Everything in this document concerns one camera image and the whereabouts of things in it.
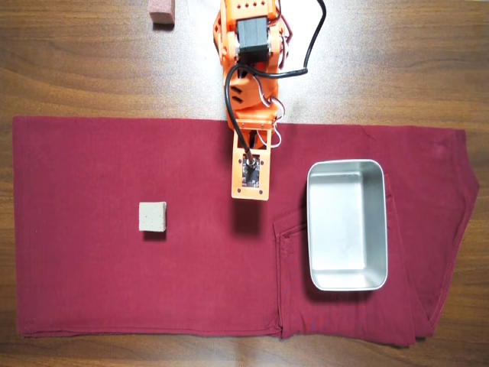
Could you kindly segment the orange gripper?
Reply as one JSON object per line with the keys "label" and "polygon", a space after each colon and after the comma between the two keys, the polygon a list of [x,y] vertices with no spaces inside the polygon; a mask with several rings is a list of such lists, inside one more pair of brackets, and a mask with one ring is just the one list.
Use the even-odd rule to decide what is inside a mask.
{"label": "orange gripper", "polygon": [[272,138],[276,134],[277,114],[277,108],[270,112],[265,108],[234,111],[235,120],[250,149],[264,150],[274,145]]}

